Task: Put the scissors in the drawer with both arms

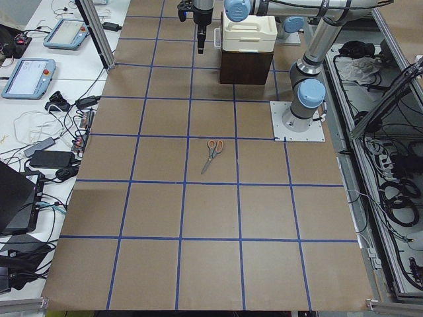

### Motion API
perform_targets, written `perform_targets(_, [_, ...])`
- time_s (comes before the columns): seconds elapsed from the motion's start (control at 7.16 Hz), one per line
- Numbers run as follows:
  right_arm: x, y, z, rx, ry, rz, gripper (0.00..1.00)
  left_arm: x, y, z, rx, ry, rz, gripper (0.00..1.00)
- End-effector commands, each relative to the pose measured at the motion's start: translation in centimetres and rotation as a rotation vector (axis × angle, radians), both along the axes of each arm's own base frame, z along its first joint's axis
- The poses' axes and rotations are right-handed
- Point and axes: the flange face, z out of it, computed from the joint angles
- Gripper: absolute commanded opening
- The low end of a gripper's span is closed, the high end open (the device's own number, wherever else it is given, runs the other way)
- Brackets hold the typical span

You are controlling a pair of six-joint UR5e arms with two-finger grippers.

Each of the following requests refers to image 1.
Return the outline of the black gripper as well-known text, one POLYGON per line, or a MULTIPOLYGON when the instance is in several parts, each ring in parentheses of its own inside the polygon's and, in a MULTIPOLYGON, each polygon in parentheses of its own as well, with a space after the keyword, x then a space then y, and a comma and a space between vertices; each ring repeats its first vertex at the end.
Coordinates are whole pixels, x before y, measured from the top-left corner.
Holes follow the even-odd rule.
POLYGON ((206 26, 212 23, 212 9, 199 9, 193 7, 194 22, 198 25, 197 28, 197 50, 198 54, 204 53, 206 41, 206 26))

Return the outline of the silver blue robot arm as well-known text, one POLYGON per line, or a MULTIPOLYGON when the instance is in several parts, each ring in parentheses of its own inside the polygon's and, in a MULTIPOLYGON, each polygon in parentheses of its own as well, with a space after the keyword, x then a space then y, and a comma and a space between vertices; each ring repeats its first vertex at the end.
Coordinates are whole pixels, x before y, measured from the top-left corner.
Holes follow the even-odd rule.
POLYGON ((318 75, 330 47, 333 45, 343 23, 323 17, 317 25, 309 47, 291 67, 289 78, 293 100, 282 115, 283 124, 291 131, 304 132, 313 122, 313 116, 324 102, 326 88, 318 75))
MULTIPOLYGON (((229 20, 241 22, 249 16, 301 16, 320 18, 318 27, 306 51, 308 59, 325 55, 349 21, 357 20, 373 9, 392 4, 392 1, 225 1, 224 9, 229 20)), ((185 21, 193 14, 197 24, 198 53, 204 52, 207 26, 212 22, 213 1, 181 1, 178 17, 185 21)))

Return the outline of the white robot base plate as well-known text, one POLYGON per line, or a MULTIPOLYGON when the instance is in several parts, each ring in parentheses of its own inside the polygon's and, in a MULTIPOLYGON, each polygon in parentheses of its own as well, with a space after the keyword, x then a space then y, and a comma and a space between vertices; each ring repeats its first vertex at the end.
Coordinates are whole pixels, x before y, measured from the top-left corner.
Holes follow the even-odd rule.
POLYGON ((270 102, 270 113, 275 141, 325 142, 319 111, 312 118, 299 119, 291 113, 291 102, 270 102))

